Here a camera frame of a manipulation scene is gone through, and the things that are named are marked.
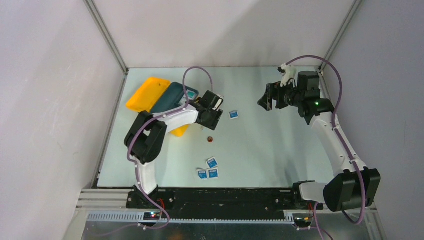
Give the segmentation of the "dark teal divided tray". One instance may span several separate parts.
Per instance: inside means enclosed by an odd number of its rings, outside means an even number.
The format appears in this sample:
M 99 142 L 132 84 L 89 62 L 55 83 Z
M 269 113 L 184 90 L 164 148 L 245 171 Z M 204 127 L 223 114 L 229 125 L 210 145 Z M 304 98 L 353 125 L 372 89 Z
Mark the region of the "dark teal divided tray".
M 196 90 L 188 86 L 186 86 L 185 88 L 186 92 L 187 90 Z M 183 85 L 178 82 L 172 82 L 162 94 L 162 96 L 158 99 L 158 101 L 155 103 L 155 105 L 152 107 L 150 112 L 152 114 L 168 112 L 173 109 L 177 109 L 181 106 L 184 106 L 187 101 L 189 100 L 188 97 L 185 96 Z

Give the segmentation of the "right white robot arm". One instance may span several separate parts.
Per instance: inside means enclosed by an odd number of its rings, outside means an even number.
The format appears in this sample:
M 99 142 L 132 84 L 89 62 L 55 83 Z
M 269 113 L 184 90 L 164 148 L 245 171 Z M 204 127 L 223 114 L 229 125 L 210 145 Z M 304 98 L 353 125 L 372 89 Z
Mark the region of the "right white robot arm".
M 301 71 L 288 82 L 269 83 L 258 105 L 266 111 L 297 108 L 298 114 L 315 132 L 328 156 L 333 180 L 297 182 L 291 204 L 304 209 L 310 202 L 326 204 L 332 212 L 370 207 L 381 182 L 377 169 L 370 169 L 352 149 L 342 130 L 331 101 L 321 97 L 320 77 Z

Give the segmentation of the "medical gauze dressing packet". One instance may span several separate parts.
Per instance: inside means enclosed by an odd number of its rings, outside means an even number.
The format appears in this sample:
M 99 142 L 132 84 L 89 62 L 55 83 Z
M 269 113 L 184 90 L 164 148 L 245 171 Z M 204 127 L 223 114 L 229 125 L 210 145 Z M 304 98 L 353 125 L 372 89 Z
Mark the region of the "medical gauze dressing packet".
M 199 95 L 199 92 L 197 90 L 187 90 L 186 93 L 189 101 L 195 100 Z

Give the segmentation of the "yellow medicine kit box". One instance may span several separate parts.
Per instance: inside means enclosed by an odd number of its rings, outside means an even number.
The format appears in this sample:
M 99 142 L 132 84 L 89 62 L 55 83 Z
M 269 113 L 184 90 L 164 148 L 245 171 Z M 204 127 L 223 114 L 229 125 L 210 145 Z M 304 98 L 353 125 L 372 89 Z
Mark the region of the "yellow medicine kit box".
M 125 104 L 129 110 L 151 113 L 152 107 L 173 83 L 167 79 L 149 77 Z

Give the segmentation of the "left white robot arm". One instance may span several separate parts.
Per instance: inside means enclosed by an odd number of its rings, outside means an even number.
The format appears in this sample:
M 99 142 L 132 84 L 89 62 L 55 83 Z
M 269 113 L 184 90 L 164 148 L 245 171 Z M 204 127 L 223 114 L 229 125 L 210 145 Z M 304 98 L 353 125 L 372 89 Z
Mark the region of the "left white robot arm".
M 198 124 L 214 131 L 223 114 L 224 97 L 212 91 L 169 111 L 142 111 L 128 131 L 124 145 L 127 160 L 134 164 L 136 187 L 141 191 L 138 201 L 145 208 L 158 202 L 155 160 L 160 155 L 165 136 L 182 126 Z

